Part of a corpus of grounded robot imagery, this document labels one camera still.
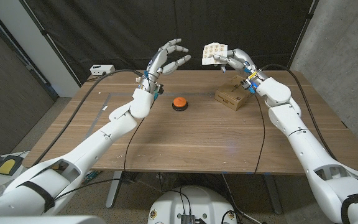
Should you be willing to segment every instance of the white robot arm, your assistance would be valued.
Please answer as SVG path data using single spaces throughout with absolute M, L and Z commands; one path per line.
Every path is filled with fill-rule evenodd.
M 358 223 L 358 171 L 334 160 L 301 120 L 290 89 L 257 70 L 242 50 L 230 50 L 228 57 L 214 55 L 247 75 L 244 89 L 265 97 L 271 122 L 288 138 L 308 178 L 313 195 L 334 223 Z
M 57 214 L 75 192 L 59 196 L 80 186 L 86 173 L 110 146 L 136 127 L 135 118 L 145 118 L 149 114 L 153 100 L 163 92 L 163 85 L 156 82 L 158 76 L 174 72 L 191 58 L 187 55 L 161 68 L 167 61 L 167 55 L 174 50 L 188 52 L 188 49 L 175 45 L 180 41 L 171 40 L 159 48 L 145 75 L 137 80 L 139 86 L 132 96 L 133 100 L 114 110 L 109 115 L 108 124 L 69 153 L 41 162 L 18 176 L 0 197 L 0 217 Z M 52 169 L 56 166 L 60 167 L 59 171 Z

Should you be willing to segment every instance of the black backdrop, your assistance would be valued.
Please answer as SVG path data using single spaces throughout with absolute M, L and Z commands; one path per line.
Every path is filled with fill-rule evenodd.
M 26 0 L 82 83 L 94 64 L 143 70 L 174 38 L 192 56 L 182 70 L 219 69 L 201 65 L 212 42 L 244 50 L 258 67 L 287 65 L 312 1 Z

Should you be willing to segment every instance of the floor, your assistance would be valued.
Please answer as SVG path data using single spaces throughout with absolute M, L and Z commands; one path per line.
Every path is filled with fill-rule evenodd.
M 70 98 L 59 98 L 13 152 L 32 149 L 69 100 Z M 113 172 L 102 172 L 93 181 L 110 179 L 112 174 Z M 191 174 L 175 175 L 194 177 Z M 83 188 L 59 214 L 96 215 L 107 223 L 147 223 L 150 207 L 162 195 L 158 178 L 155 176 L 156 174 L 153 173 L 141 173 L 140 177 L 136 178 L 136 183 L 122 184 L 112 209 L 104 206 L 109 182 Z M 281 215 L 273 213 L 264 178 L 261 175 L 226 174 L 226 178 L 239 208 L 261 222 L 332 223 L 318 207 L 305 176 L 276 175 L 274 177 L 284 211 Z M 243 223 L 252 222 L 243 219 Z

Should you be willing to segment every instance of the white electrical outlet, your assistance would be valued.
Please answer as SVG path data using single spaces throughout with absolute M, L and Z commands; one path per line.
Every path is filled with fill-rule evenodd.
M 114 68 L 114 65 L 92 65 L 89 70 L 92 75 L 103 75 L 104 72 L 109 73 L 115 71 L 116 69 Z

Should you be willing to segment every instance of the table top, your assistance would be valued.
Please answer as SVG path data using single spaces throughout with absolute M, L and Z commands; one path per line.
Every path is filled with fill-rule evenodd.
M 291 75 L 286 71 L 266 71 L 266 74 L 291 89 L 292 97 L 302 110 L 302 120 L 317 136 Z M 225 74 L 220 71 L 176 71 L 169 76 L 160 76 L 158 82 L 164 84 L 164 94 L 155 101 L 130 143 L 126 170 L 303 174 L 287 138 L 270 122 L 263 98 L 258 97 L 265 120 L 262 152 L 264 128 L 256 98 L 250 98 L 237 111 L 214 99 L 216 87 L 234 75 L 237 75 L 235 71 Z M 295 75 L 328 146 L 340 162 L 358 170 L 358 140 L 303 75 L 299 72 Z M 24 166 L 31 166 L 52 142 L 92 84 L 86 82 L 71 99 L 24 159 Z M 43 161 L 68 153 L 86 136 L 108 123 L 112 111 L 132 100 L 135 88 L 135 75 L 130 72 L 117 73 L 101 81 Z M 179 112 L 172 108 L 172 101 L 178 96 L 187 99 L 187 110 Z M 118 139 L 93 169 L 124 170 L 126 148 L 134 130 Z

